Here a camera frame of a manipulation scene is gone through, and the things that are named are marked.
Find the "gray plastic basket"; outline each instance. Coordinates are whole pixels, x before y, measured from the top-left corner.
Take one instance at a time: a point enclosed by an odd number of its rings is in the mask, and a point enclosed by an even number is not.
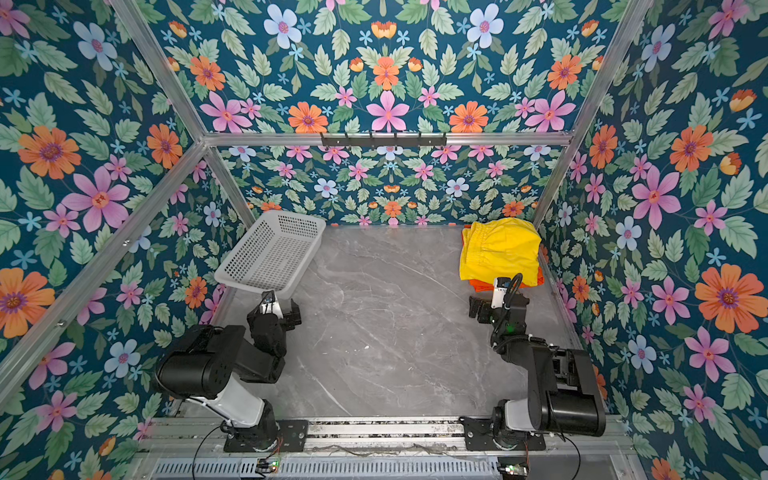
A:
[[[216,269],[219,283],[254,293],[275,290],[288,299],[320,246],[325,220],[269,210]]]

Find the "orange flower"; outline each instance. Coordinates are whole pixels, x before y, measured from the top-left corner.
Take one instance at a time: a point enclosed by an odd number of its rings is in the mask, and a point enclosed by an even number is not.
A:
[[[594,31],[598,29],[599,24],[600,22],[598,22],[597,20],[590,20],[589,22],[582,25],[581,34],[585,37],[592,35]]]
[[[261,210],[264,212],[268,212],[270,210],[282,210],[283,208],[280,205],[275,204],[274,202],[264,202],[261,204]]]
[[[422,68],[424,68],[424,65],[422,65],[422,61],[418,58],[412,57],[410,60],[408,60],[408,69],[410,71],[419,71]]]
[[[733,324],[749,333],[759,325],[754,315],[768,316],[768,299],[755,295],[763,291],[763,283],[754,273],[741,276],[741,267],[723,265],[718,273],[715,267],[701,274],[706,283],[696,284],[696,298],[703,300],[699,311],[707,320],[715,320],[715,326],[733,333]]]
[[[32,164],[29,170],[41,177],[47,174],[54,180],[60,180],[64,174],[74,172],[73,165],[80,164],[80,155],[73,153],[80,147],[58,128],[50,131],[48,127],[35,127],[34,135],[23,134],[18,142],[23,147],[18,156],[24,163]]]
[[[654,466],[650,473],[656,480],[680,480],[680,474],[663,458],[654,458]]]
[[[373,74],[376,76],[374,80],[384,90],[392,90],[392,86],[397,85],[399,73],[400,68],[395,65],[392,57],[381,57],[379,64],[373,67]]]
[[[552,65],[552,71],[547,76],[549,86],[558,90],[565,90],[568,85],[576,81],[576,75],[580,72],[581,57],[565,55],[562,61],[556,61]]]
[[[90,477],[88,480],[112,480],[112,474],[104,473],[104,470],[99,470],[98,472],[94,473],[94,476]]]
[[[43,288],[46,283],[48,279],[37,272],[24,278],[20,268],[0,270],[0,329],[5,327],[5,338],[27,333],[27,322],[35,325],[45,313],[42,306],[53,303],[54,290]]]
[[[509,202],[508,204],[504,205],[504,216],[505,217],[516,217],[519,214],[523,213],[523,210],[525,209],[525,205],[523,205],[522,202]]]
[[[741,165],[741,156],[736,152],[732,152],[720,161],[720,171],[726,175],[736,175],[741,170]]]
[[[101,444],[101,447],[98,449],[98,454],[102,457],[105,457],[112,453],[112,449],[114,448],[114,443],[117,441],[118,437],[112,436],[106,440],[104,440],[104,443]]]
[[[756,99],[757,95],[755,95],[755,92],[751,90],[739,90],[733,94],[733,97],[730,99],[730,110],[742,111],[744,108],[749,107]]]
[[[176,34],[178,38],[187,37],[187,27],[183,26],[181,23],[173,20],[171,23],[168,24],[168,27],[173,33]]]
[[[587,279],[581,275],[577,276],[574,280],[573,292],[579,303],[586,302],[589,298],[589,285],[587,285]]]
[[[395,218],[402,213],[402,207],[397,202],[392,201],[384,206],[384,213]]]
[[[203,280],[202,276],[193,278],[190,281],[190,285],[187,287],[187,291],[185,292],[187,294],[187,298],[184,299],[184,302],[190,308],[197,308],[203,304],[203,300],[205,300],[205,294],[208,293],[208,287],[206,285],[207,282]]]
[[[397,24],[394,22],[373,22],[371,31],[376,38],[392,38],[397,32]]]
[[[316,105],[310,107],[310,104],[300,101],[299,106],[291,107],[288,113],[291,114],[288,123],[296,128],[298,134],[324,134],[328,131],[328,118],[321,115],[322,112]]]
[[[592,157],[592,167],[605,168],[614,159],[614,148],[618,146],[619,140],[616,137],[616,127],[613,125],[604,125],[599,132],[592,138],[592,146],[589,147],[589,154]]]
[[[227,79],[221,73],[221,67],[216,65],[215,61],[208,61],[208,57],[192,57],[192,66],[190,71],[196,75],[197,83],[203,85],[208,90],[216,91],[224,89],[224,82]]]
[[[608,391],[605,389],[605,377],[602,373],[598,370],[596,366],[592,366],[594,369],[594,377],[598,379],[598,389],[600,390],[600,395],[603,396],[603,400],[608,400]]]
[[[352,61],[349,63],[349,69],[351,71],[362,71],[362,58],[353,58]]]
[[[479,134],[488,124],[488,117],[485,116],[488,110],[483,106],[478,107],[476,101],[468,101],[466,106],[459,105],[455,113],[449,120],[453,125],[451,131],[455,134]]]
[[[149,127],[151,137],[147,137],[147,146],[152,151],[152,158],[163,167],[171,169],[181,156],[181,145],[176,132],[170,131],[166,124],[152,125]]]
[[[714,137],[711,133],[705,134],[707,127],[704,125],[697,125],[694,130],[691,127],[683,130],[680,134],[681,138],[675,138],[672,143],[672,150],[674,152],[670,155],[672,165],[675,166],[675,170],[684,172],[687,168],[688,171],[695,171],[699,168],[699,162],[705,161],[712,149],[709,146],[714,141]]]

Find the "yellow garment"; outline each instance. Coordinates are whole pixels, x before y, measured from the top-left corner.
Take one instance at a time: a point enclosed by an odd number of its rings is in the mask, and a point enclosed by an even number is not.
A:
[[[523,274],[523,283],[538,283],[538,246],[541,237],[531,222],[503,218],[473,223],[462,231],[464,248],[459,264],[462,280],[493,283],[500,276]]]

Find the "floral wall panel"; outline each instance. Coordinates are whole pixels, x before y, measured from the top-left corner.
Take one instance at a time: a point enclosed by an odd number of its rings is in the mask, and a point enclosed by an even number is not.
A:
[[[0,78],[2,358],[189,140],[103,2],[3,0]]]
[[[151,388],[154,368],[174,338],[210,322],[224,288],[214,271],[242,231],[204,167],[5,407],[0,478],[119,480],[152,418],[169,413],[169,398]]]
[[[649,15],[545,227],[649,478],[766,478],[765,2]]]
[[[546,145],[222,151],[254,210],[286,209],[359,225],[532,220],[560,153]]]
[[[211,131],[478,133],[570,128],[627,2],[164,4],[155,35]]]

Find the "flower center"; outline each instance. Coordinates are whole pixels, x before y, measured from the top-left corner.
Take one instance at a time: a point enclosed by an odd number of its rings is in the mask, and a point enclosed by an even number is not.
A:
[[[733,289],[721,290],[720,301],[723,302],[726,308],[732,309],[739,305],[739,296]]]
[[[40,149],[40,156],[49,162],[58,160],[63,153],[59,144],[48,144]]]
[[[93,196],[91,203],[96,208],[104,208],[109,203],[109,195],[107,192],[99,192]]]

